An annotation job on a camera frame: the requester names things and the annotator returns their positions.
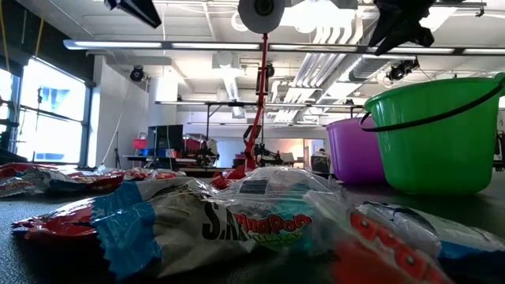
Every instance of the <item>table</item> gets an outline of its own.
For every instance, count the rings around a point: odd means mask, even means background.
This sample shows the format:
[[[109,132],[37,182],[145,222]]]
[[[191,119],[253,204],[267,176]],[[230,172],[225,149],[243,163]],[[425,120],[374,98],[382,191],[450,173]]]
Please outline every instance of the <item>table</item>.
[[[473,196],[408,196],[387,186],[344,185],[353,202],[390,202],[476,226],[505,237],[505,173],[494,173],[491,185]],[[61,243],[51,250],[13,237],[10,223],[40,215],[84,196],[18,196],[0,200],[1,283],[106,283],[114,282],[107,262],[95,241],[79,245]],[[158,283],[317,283],[322,277],[317,262],[286,258],[268,250],[229,263],[217,263],[164,279],[142,279]],[[139,282],[139,275],[129,282]]]

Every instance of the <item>camera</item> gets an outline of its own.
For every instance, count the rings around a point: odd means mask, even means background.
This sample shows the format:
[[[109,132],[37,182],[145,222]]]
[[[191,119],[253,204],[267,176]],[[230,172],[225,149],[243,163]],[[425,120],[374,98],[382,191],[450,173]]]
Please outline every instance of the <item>camera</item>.
[[[141,82],[145,77],[144,67],[142,65],[136,65],[133,67],[133,71],[129,74],[129,78],[133,82]]]
[[[419,61],[415,60],[404,60],[400,64],[392,66],[391,71],[386,75],[387,79],[391,82],[396,80],[401,80],[403,77],[412,73],[412,70],[419,68]]]

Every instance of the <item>bucket handle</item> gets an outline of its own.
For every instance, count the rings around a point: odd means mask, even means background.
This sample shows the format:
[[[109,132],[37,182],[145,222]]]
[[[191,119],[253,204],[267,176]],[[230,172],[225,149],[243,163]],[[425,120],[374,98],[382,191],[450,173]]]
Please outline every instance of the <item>bucket handle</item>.
[[[445,118],[450,118],[453,117],[457,114],[464,113],[467,110],[471,110],[474,107],[479,106],[480,104],[484,103],[485,101],[489,100],[490,98],[494,97],[496,94],[498,94],[503,88],[505,88],[505,79],[501,80],[499,82],[499,85],[492,89],[489,93],[481,96],[479,99],[476,99],[470,103],[467,103],[464,106],[458,107],[453,110],[449,110],[446,113],[443,114],[437,114],[434,115],[430,118],[422,118],[416,121],[409,121],[409,122],[403,122],[403,123],[398,123],[397,125],[387,125],[387,126],[380,126],[380,127],[375,127],[371,129],[367,129],[363,127],[363,123],[365,122],[365,119],[370,115],[369,112],[365,114],[365,116],[360,120],[360,127],[363,131],[366,132],[373,132],[373,133],[378,133],[378,132],[384,132],[384,131],[393,131],[393,130],[400,130],[400,129],[406,129],[414,126],[419,126],[419,125],[425,125],[428,123],[432,123],[435,121],[441,121]]]

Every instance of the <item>red pole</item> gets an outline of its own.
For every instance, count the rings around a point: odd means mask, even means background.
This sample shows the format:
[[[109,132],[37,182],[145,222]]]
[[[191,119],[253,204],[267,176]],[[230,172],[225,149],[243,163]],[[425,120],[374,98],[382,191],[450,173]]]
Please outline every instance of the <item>red pole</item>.
[[[264,111],[264,89],[265,81],[267,79],[267,49],[268,49],[268,34],[263,34],[263,57],[261,58],[261,71],[260,71],[260,95],[258,98],[258,111],[256,112],[256,117],[254,118],[254,124],[252,125],[251,136],[249,137],[249,142],[245,148],[245,168],[254,170],[256,169],[256,157],[254,155],[254,145],[256,143],[256,129],[260,122],[260,118],[263,116]]]

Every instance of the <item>wire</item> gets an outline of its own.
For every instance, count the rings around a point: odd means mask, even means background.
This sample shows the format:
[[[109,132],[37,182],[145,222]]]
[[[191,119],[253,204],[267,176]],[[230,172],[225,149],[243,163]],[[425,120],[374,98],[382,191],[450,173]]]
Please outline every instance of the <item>wire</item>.
[[[196,11],[196,10],[193,10],[193,9],[188,9],[188,8],[185,8],[185,6],[174,6],[175,8],[178,8],[178,9],[182,9],[184,11],[188,11],[188,12],[192,12],[192,13],[202,13],[202,14],[209,14],[209,15],[212,15],[212,14],[226,14],[226,13],[235,13],[237,10],[233,10],[233,11],[214,11],[214,12],[204,12],[204,11]]]
[[[6,25],[3,21],[3,1],[0,1],[0,24],[2,25],[3,52],[6,54],[7,72],[10,73],[9,52],[7,51]]]
[[[433,79],[430,78],[428,76],[428,74],[426,74],[426,72],[423,69],[421,69],[421,65],[420,64],[419,64],[419,70],[426,76],[426,78],[428,78],[428,80],[433,81]]]
[[[39,57],[39,48],[40,48],[40,40],[42,39],[42,30],[44,29],[44,19],[40,19],[40,26],[39,26],[39,36],[37,37],[37,45],[35,48],[35,58]]]
[[[116,124],[116,130],[114,130],[114,134],[112,135],[112,138],[110,139],[109,147],[107,148],[107,151],[105,152],[105,155],[103,156],[102,159],[102,165],[105,163],[105,159],[109,155],[110,147],[112,147],[112,143],[114,142],[114,138],[116,136],[116,133],[118,132],[119,125],[121,124],[121,118],[123,117],[123,112],[125,111],[125,106],[126,106],[126,100],[128,99],[129,95],[129,89],[132,86],[132,83],[128,81],[128,90],[126,91],[125,99],[123,100],[123,107],[121,108],[121,113],[119,114],[118,118],[118,123]]]

